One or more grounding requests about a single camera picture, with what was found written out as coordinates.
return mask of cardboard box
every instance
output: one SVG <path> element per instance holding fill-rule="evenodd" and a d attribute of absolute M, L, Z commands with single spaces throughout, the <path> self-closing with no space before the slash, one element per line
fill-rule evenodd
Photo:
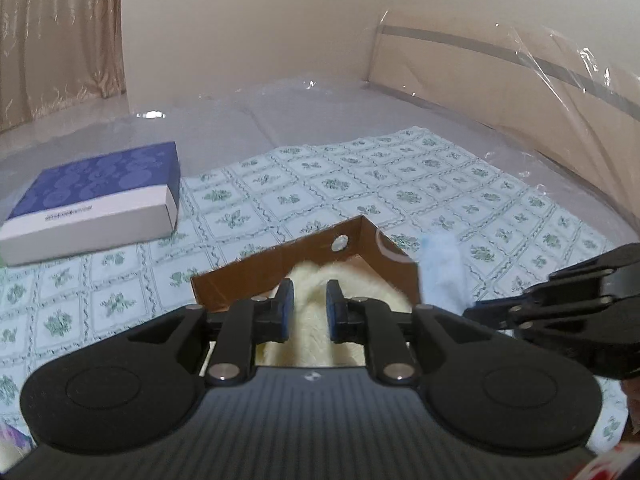
<path fill-rule="evenodd" d="M 10 266 L 168 236 L 178 216 L 174 142 L 44 170 L 0 228 Z"/>
<path fill-rule="evenodd" d="M 334 251 L 332 245 L 341 235 L 348 238 L 347 245 Z M 383 253 L 386 251 L 398 259 L 390 258 Z M 271 291 L 297 263 L 305 261 L 317 265 L 349 262 L 378 275 L 412 304 L 420 303 L 418 265 L 364 216 L 193 276 L 191 286 L 196 301 L 207 310 L 226 310 L 236 300 Z"/>

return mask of white floor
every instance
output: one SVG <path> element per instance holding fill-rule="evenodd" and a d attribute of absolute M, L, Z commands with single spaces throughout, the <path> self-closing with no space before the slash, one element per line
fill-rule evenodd
<path fill-rule="evenodd" d="M 129 114 L 127 95 L 109 99 L 95 98 L 49 114 L 33 123 L 0 133 L 0 160 L 12 153 L 72 134 L 89 124 L 111 121 Z"/>

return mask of blue box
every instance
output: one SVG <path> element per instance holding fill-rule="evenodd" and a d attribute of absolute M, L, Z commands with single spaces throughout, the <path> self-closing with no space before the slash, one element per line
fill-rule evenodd
<path fill-rule="evenodd" d="M 177 220 L 174 142 L 44 170 L 0 228 L 10 266 L 168 236 Z"/>

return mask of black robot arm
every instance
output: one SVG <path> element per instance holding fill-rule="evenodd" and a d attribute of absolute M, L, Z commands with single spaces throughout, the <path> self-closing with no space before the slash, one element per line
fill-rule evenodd
<path fill-rule="evenodd" d="M 640 244 L 553 272 L 521 296 L 479 301 L 464 317 L 513 330 L 595 375 L 640 376 Z"/>

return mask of beige curtain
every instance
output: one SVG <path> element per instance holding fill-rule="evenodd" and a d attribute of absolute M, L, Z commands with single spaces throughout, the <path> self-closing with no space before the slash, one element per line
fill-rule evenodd
<path fill-rule="evenodd" d="M 120 0 L 0 0 L 0 132 L 125 91 Z"/>

